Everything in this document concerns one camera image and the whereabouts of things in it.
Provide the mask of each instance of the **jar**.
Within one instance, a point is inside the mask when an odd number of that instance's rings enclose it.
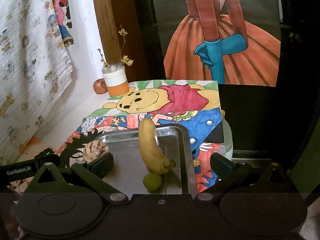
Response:
[[[106,82],[111,97],[122,96],[129,92],[129,84],[125,75],[123,63],[115,63],[102,69],[102,76]]]

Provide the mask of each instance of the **metal tray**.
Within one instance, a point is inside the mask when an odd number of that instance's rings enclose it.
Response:
[[[168,159],[177,166],[162,175],[162,184],[152,194],[197,194],[196,178],[188,130],[179,124],[156,126],[160,147]],[[115,164],[113,170],[103,179],[131,198],[133,194],[150,194],[142,181],[149,173],[142,161],[138,144],[138,129],[103,133],[96,138],[109,146]]]

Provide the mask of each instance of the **painting of woman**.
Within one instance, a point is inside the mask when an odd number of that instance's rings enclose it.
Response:
[[[164,59],[168,79],[275,86],[280,41],[244,20],[239,0],[186,0]],[[220,14],[226,6],[228,15]]]

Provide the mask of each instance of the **gloved hand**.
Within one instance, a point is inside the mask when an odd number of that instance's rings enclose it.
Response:
[[[200,44],[194,55],[199,55],[200,60],[211,71],[213,80],[217,80],[219,84],[224,84],[224,65],[222,55],[234,54],[246,49],[246,42],[242,35],[232,34],[224,40],[204,41]]]

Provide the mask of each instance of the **pink shirt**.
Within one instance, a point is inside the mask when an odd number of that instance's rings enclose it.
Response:
[[[188,84],[183,86],[161,86],[159,88],[167,91],[170,102],[156,111],[149,112],[149,114],[198,111],[202,110],[209,103],[207,98],[204,98],[197,93],[200,89],[190,88]]]

